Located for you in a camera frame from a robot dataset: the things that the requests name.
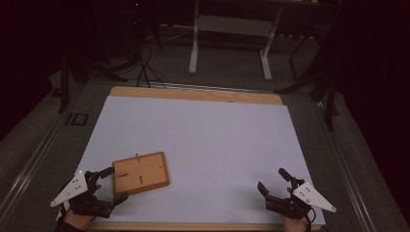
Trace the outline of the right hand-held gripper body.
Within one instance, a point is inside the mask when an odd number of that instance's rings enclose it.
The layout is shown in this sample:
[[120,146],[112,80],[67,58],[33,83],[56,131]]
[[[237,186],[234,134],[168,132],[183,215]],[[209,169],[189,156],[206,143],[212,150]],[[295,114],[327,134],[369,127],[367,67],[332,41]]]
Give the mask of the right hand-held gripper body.
[[291,178],[290,196],[278,198],[264,188],[265,207],[267,210],[288,218],[306,218],[313,207],[335,213],[337,208],[332,205],[318,190],[304,180]]

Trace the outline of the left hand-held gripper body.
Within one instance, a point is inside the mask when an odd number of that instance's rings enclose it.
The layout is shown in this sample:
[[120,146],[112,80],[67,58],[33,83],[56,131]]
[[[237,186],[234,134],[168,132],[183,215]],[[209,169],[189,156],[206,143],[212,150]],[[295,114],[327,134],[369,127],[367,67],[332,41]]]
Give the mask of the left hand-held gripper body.
[[97,181],[101,179],[99,172],[78,172],[69,180],[50,202],[51,207],[60,207],[63,215],[66,213],[65,202],[68,202],[71,210],[82,216],[109,218],[114,205],[112,202],[101,201],[95,196]]

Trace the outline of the wooden picture frame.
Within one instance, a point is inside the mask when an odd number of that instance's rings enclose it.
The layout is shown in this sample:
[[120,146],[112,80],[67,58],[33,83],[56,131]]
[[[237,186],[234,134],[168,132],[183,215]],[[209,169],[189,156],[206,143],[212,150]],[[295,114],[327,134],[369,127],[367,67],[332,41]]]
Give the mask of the wooden picture frame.
[[164,152],[156,152],[112,163],[115,174],[112,180],[115,196],[127,192],[137,194],[170,185]]

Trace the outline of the person's right hand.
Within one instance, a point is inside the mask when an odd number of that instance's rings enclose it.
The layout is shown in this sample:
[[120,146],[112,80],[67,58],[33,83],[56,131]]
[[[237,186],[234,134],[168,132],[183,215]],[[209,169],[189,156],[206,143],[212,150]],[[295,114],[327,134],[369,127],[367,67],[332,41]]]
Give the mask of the person's right hand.
[[306,232],[308,229],[308,220],[282,216],[283,232]]

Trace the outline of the person's left hand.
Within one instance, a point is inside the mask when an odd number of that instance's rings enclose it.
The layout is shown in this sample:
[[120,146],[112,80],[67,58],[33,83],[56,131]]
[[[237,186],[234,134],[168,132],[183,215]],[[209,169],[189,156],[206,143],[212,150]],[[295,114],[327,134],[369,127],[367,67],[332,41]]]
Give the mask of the person's left hand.
[[67,224],[79,229],[79,230],[86,230],[88,225],[94,220],[95,218],[92,216],[82,216],[77,215],[73,211],[68,211],[65,214],[64,222]]

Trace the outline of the white table mat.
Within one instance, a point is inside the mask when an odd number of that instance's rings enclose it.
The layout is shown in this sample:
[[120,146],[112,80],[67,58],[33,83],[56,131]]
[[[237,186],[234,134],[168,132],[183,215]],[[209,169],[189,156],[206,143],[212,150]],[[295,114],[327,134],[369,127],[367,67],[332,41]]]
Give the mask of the white table mat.
[[111,221],[276,223],[257,185],[286,197],[285,169],[310,173],[284,105],[113,97],[106,99],[78,165],[165,154],[170,184],[131,196]]

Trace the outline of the black metal stand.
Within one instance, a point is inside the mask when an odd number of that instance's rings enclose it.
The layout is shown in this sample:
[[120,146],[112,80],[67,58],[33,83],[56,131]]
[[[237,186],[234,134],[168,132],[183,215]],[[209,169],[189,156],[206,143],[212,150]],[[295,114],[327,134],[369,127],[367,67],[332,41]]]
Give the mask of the black metal stand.
[[115,81],[125,81],[125,78],[122,78],[113,72],[109,71],[108,69],[104,68],[102,65],[98,64],[97,62],[93,61],[90,57],[85,55],[84,53],[80,52],[77,49],[73,51],[64,51],[61,54],[60,59],[60,108],[59,113],[63,113],[70,102],[70,90],[69,90],[69,64],[68,58],[69,57],[77,57],[79,60],[85,62],[86,64],[90,65],[92,68],[96,69],[98,72],[102,73],[109,79]]
[[335,109],[336,79],[327,70],[327,67],[323,66],[323,61],[321,59],[322,52],[320,50],[317,51],[309,67],[301,74],[300,77],[298,77],[295,73],[293,57],[307,39],[307,37],[304,37],[298,43],[297,47],[291,53],[291,57],[289,59],[291,71],[293,77],[296,79],[296,83],[290,85],[289,87],[276,90],[276,93],[289,94],[296,91],[297,89],[300,89],[306,85],[313,83],[314,86],[311,92],[309,93],[309,97],[315,102],[320,102],[324,98],[324,96],[327,96],[324,120],[328,129],[330,131],[333,131],[333,113]]

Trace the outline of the metal floor rail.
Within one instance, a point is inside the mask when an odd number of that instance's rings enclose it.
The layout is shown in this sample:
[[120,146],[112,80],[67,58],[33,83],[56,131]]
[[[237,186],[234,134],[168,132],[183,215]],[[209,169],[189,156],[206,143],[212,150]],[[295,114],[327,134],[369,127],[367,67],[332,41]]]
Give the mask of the metal floor rail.
[[325,134],[330,140],[332,150],[334,152],[334,157],[336,160],[336,166],[338,172],[341,176],[341,180],[346,189],[352,207],[354,209],[355,215],[362,227],[363,232],[376,232],[374,223],[368,213],[366,204],[362,198],[362,195],[355,183],[355,180],[352,176],[350,169],[348,168],[347,162],[344,158],[344,155],[337,143],[336,136],[330,131],[326,122],[325,122],[325,106],[320,102],[313,103],[315,112],[320,120],[322,128],[325,131]]
[[44,156],[49,149],[54,137],[56,136],[56,133],[61,128],[65,117],[66,114],[64,113],[57,114],[50,128],[47,130],[44,138],[36,148],[34,154],[17,175],[11,189],[7,192],[6,196],[0,201],[0,224],[5,223],[12,214],[15,205],[36,174],[41,161],[44,159]]

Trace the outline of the white metal desk frame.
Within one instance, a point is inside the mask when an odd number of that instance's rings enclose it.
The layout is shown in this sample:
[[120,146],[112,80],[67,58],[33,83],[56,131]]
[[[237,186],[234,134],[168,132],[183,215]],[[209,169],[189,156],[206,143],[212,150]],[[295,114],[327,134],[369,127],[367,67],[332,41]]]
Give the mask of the white metal desk frame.
[[267,39],[267,42],[265,46],[259,50],[259,57],[264,78],[266,81],[271,81],[273,79],[273,76],[270,69],[268,54],[270,52],[273,39],[278,29],[278,24],[283,12],[283,7],[276,9],[276,12],[274,13],[274,19],[272,21],[267,21],[201,14],[199,12],[199,6],[200,0],[195,0],[193,40],[190,54],[190,64],[188,69],[189,74],[196,74],[197,71],[199,32],[207,31],[265,37]]

